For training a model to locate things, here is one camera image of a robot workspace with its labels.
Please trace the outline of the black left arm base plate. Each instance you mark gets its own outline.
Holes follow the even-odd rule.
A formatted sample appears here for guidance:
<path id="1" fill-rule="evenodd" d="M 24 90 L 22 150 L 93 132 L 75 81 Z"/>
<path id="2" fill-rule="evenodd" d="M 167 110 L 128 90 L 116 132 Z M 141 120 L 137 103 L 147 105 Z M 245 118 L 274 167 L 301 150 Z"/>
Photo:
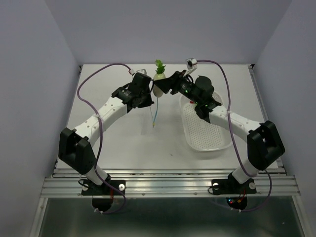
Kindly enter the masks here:
<path id="1" fill-rule="evenodd" d="M 94 212 L 99 214 L 113 214 L 119 211 L 120 208 L 110 210 L 114 204 L 114 196 L 120 196 L 119 192 L 105 184 L 98 186 L 88 179 L 79 179 L 78 184 L 81 185 L 82 196 L 92 196 Z"/>

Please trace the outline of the white toy radish green top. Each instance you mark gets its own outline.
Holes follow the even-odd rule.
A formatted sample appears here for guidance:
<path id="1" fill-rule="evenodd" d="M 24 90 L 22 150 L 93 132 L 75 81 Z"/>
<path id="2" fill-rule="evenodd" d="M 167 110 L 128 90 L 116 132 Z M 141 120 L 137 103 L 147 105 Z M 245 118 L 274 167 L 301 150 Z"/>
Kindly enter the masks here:
<path id="1" fill-rule="evenodd" d="M 156 74 L 154 75 L 153 80 L 158 81 L 161 79 L 165 79 L 166 78 L 164 74 L 165 65 L 163 64 L 163 62 L 161 60 L 156 60 L 155 65 L 157 68 L 156 68 Z M 159 89 L 156 85 L 154 85 L 153 93 L 154 93 L 154 96 L 157 98 L 160 98 L 163 95 L 163 91 Z"/>

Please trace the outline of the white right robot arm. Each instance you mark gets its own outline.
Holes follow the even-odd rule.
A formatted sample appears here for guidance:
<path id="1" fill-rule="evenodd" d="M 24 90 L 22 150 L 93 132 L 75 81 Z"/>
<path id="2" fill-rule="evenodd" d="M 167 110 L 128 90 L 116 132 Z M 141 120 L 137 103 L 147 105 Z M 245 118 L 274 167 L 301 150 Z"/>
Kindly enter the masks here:
<path id="1" fill-rule="evenodd" d="M 200 119 L 228 130 L 231 137 L 237 136 L 247 144 L 247 159 L 239 160 L 239 167 L 227 180 L 231 192 L 238 193 L 246 181 L 284 154 L 285 147 L 276 125 L 269 120 L 250 120 L 230 111 L 214 99 L 214 87 L 208 77 L 199 76 L 191 82 L 183 72 L 176 71 L 166 79 L 156 80 L 154 85 L 165 94 L 181 93 L 195 103 Z"/>

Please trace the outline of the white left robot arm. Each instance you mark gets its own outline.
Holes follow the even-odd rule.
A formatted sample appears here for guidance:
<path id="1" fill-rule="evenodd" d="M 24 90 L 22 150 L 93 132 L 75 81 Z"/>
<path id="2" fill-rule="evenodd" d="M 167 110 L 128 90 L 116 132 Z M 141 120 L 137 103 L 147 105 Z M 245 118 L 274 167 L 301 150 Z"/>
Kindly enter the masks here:
<path id="1" fill-rule="evenodd" d="M 110 188 L 108 174 L 97 165 L 98 155 L 93 146 L 103 139 L 103 133 L 119 118 L 135 108 L 149 107 L 152 79 L 136 73 L 127 86 L 116 89 L 107 102 L 90 118 L 73 129 L 64 128 L 60 133 L 58 158 L 93 182 L 93 189 L 100 195 Z"/>

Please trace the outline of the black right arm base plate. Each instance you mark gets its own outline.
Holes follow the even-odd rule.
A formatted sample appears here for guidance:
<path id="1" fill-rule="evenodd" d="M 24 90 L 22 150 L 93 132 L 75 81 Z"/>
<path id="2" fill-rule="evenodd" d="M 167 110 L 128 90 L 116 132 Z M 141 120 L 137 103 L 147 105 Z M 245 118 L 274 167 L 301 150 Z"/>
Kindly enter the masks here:
<path id="1" fill-rule="evenodd" d="M 249 179 L 243 184 L 233 178 L 213 179 L 207 191 L 216 196 L 226 195 L 227 205 L 240 212 L 244 211 L 248 205 L 246 195 L 257 194 L 253 179 Z"/>

